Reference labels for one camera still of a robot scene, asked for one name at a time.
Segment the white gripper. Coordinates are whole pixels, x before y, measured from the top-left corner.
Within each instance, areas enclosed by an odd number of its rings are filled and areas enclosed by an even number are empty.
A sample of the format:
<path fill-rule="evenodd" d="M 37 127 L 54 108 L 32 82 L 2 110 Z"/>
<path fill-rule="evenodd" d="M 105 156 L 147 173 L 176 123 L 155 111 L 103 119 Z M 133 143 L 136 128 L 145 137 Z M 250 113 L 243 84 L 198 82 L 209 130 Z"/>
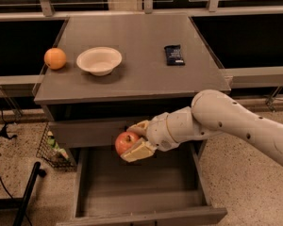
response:
<path fill-rule="evenodd" d="M 132 147 L 121 154 L 121 158 L 126 162 L 134 162 L 151 157 L 156 149 L 167 152 L 175 149 L 179 144 L 172 138 L 167 126 L 167 112 L 155 116 L 152 120 L 140 121 L 126 129 L 127 132 L 137 134 L 140 138 Z"/>

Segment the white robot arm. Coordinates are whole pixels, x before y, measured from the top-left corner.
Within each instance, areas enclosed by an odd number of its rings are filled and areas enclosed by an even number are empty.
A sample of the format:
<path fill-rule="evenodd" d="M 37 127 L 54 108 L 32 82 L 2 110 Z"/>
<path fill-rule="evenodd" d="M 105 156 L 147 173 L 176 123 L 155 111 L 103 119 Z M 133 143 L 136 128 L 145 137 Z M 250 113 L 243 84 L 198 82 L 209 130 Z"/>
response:
<path fill-rule="evenodd" d="M 218 90 L 203 90 L 193 97 L 190 106 L 140 121 L 128 130 L 140 138 L 121 153 L 126 162 L 226 133 L 246 141 L 283 167 L 283 124 L 249 111 Z"/>

